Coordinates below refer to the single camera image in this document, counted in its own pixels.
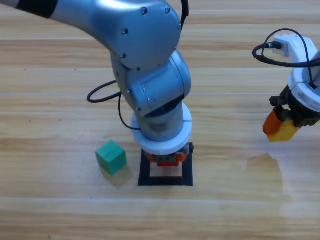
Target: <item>yellow block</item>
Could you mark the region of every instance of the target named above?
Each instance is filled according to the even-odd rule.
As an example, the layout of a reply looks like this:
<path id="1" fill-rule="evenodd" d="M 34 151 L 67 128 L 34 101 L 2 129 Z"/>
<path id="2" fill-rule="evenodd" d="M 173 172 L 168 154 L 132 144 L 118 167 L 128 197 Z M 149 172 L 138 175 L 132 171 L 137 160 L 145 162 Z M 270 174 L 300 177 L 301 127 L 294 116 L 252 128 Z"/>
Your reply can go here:
<path id="1" fill-rule="evenodd" d="M 300 128 L 294 126 L 294 121 L 285 121 L 280 130 L 275 134 L 267 135 L 270 142 L 286 142 L 290 141 Z"/>

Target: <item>green block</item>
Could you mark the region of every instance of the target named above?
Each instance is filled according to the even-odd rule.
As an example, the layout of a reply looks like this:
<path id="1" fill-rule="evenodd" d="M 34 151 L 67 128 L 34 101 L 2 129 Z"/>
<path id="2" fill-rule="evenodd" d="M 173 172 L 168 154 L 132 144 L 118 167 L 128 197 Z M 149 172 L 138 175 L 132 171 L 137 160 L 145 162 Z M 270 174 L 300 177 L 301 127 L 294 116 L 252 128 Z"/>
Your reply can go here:
<path id="1" fill-rule="evenodd" d="M 125 150 L 112 140 L 98 149 L 95 155 L 99 165 L 111 175 L 127 164 Z"/>

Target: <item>black square frame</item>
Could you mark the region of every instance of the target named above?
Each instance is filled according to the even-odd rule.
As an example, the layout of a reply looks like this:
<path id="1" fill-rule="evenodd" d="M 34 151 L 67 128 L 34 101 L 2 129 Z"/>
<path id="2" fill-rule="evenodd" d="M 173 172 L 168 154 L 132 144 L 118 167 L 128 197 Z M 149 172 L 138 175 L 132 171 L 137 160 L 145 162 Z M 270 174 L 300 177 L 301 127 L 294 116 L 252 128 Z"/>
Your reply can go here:
<path id="1" fill-rule="evenodd" d="M 182 163 L 182 176 L 150 176 L 151 162 L 141 151 L 140 176 L 138 186 L 188 186 L 193 187 L 192 153 Z"/>

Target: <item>black cable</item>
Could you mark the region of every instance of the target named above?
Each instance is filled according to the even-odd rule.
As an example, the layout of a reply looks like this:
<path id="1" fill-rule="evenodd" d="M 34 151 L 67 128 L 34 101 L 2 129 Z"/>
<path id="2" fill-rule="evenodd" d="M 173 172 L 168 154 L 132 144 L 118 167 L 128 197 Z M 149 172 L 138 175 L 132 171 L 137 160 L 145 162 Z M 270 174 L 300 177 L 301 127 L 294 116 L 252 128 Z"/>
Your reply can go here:
<path id="1" fill-rule="evenodd" d="M 112 84 L 115 84 L 117 81 L 110 81 L 106 84 L 103 84 L 99 87 L 97 87 L 96 89 L 94 89 L 92 92 L 89 93 L 88 97 L 86 98 L 88 100 L 88 102 L 90 103 L 93 103 L 93 104 L 97 104 L 97 103 L 103 103 L 103 102 L 106 102 L 106 101 L 109 101 L 111 99 L 114 99 L 116 97 L 119 97 L 119 103 L 118 103 L 118 111 L 119 111 L 119 117 L 121 119 L 121 122 L 123 123 L 124 126 L 126 126 L 128 129 L 131 129 L 131 130 L 141 130 L 140 128 L 134 128 L 134 127 L 130 127 L 128 126 L 124 119 L 122 118 L 122 115 L 121 115 L 121 96 L 122 96 L 122 93 L 121 92 L 118 92 L 116 94 L 113 94 L 111 96 L 108 96 L 108 97 L 105 97 L 105 98 L 101 98 L 101 99 L 97 99 L 97 100 L 92 100 L 91 97 L 93 94 L 95 94 L 96 92 L 98 92 L 99 90 L 105 88 L 105 87 L 108 87 Z"/>
<path id="2" fill-rule="evenodd" d="M 122 122 L 123 125 L 125 125 L 128 129 L 131 129 L 131 130 L 141 130 L 140 128 L 135 128 L 135 127 L 130 127 L 130 126 L 128 126 L 128 125 L 125 123 L 124 119 L 122 118 L 122 115 L 121 115 L 121 96 L 122 96 L 122 94 L 120 94 L 120 96 L 119 96 L 119 102 L 118 102 L 119 117 L 120 117 L 120 119 L 121 119 L 121 122 Z"/>
<path id="3" fill-rule="evenodd" d="M 108 82 L 108 83 L 106 83 L 106 84 L 103 84 L 103 85 L 97 87 L 96 89 L 94 89 L 92 92 L 89 93 L 88 97 L 86 98 L 87 101 L 88 101 L 89 103 L 92 103 L 92 104 L 97 104 L 97 103 L 103 103 L 103 102 L 109 101 L 109 100 L 111 100 L 111 99 L 114 99 L 114 98 L 116 98 L 116 97 L 119 97 L 119 96 L 121 95 L 121 92 L 118 92 L 118 93 L 116 93 L 116 94 L 113 94 L 113 95 L 111 95 L 111 96 L 107 96 L 107 97 L 101 98 L 101 99 L 96 99 L 96 100 L 92 100 L 92 99 L 91 99 L 91 97 L 92 97 L 93 94 L 95 94 L 96 92 L 98 92 L 99 90 L 101 90 L 101 89 L 103 89 L 103 88 L 105 88 L 105 87 L 108 87 L 108 86 L 110 86 L 110 85 L 112 85 L 112 84 L 115 84 L 116 82 L 117 82 L 117 81 L 115 81 L 115 80 L 114 80 L 114 81 L 110 81 L 110 82 Z"/>
<path id="4" fill-rule="evenodd" d="M 181 0 L 182 4 L 182 15 L 181 15 L 181 31 L 182 28 L 184 27 L 186 18 L 189 16 L 189 0 Z"/>
<path id="5" fill-rule="evenodd" d="M 278 32 L 281 32 L 281 31 L 290 31 L 290 32 L 293 32 L 295 34 L 297 34 L 302 42 L 303 42 L 303 45 L 304 45 L 304 49 L 305 49 L 305 55 L 306 55 L 306 62 L 299 62 L 299 63 L 288 63 L 288 62 L 281 62 L 281 61 L 275 61 L 273 59 L 270 59 L 270 58 L 267 58 L 265 57 L 264 55 L 264 52 L 265 52 L 265 48 L 277 48 L 277 49 L 281 49 L 281 48 L 278 48 L 278 47 L 271 47 L 267 42 L 268 40 L 276 33 Z M 262 53 L 261 55 L 258 55 L 257 54 L 257 51 L 262 49 Z M 282 29 L 279 29 L 277 31 L 274 31 L 273 33 L 271 33 L 268 38 L 264 41 L 264 44 L 262 45 L 259 45 L 257 47 L 255 47 L 252 51 L 252 55 L 255 59 L 257 59 L 258 61 L 262 62 L 262 63 L 265 63 L 265 64 L 270 64 L 270 65 L 275 65 L 275 66 L 280 66 L 280 67 L 286 67 L 286 68 L 308 68 L 309 70 L 309 77 L 310 77 L 310 85 L 313 87 L 313 88 L 316 88 L 317 86 L 314 85 L 314 82 L 313 82 L 313 79 L 312 79 L 312 73 L 311 73 L 311 67 L 318 67 L 320 66 L 320 63 L 318 62 L 320 59 L 314 59 L 312 61 L 309 60 L 309 53 L 308 53 L 308 48 L 307 48 L 307 44 L 304 40 L 304 38 L 302 37 L 302 35 L 300 33 L 298 33 L 297 31 L 293 30 L 293 29 L 290 29 L 290 28 L 282 28 Z"/>

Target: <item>wooden table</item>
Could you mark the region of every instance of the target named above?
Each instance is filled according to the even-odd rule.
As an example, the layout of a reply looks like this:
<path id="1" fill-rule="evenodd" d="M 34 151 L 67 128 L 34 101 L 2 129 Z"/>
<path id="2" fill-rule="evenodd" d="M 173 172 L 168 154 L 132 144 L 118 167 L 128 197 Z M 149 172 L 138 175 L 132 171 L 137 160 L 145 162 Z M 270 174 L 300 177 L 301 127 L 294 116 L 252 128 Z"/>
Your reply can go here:
<path id="1" fill-rule="evenodd" d="M 180 13 L 180 1 L 170 2 Z M 193 81 L 184 102 L 194 187 L 138 187 L 140 149 L 117 101 L 86 100 L 114 79 L 106 49 L 80 30 L 1 6 L 0 240 L 319 240 L 320 124 L 269 143 L 269 98 L 291 69 L 252 57 L 283 27 L 319 46 L 319 6 L 190 0 L 178 49 Z M 122 111 L 129 122 L 125 101 Z M 128 159 L 112 177 L 95 157 L 111 139 Z"/>

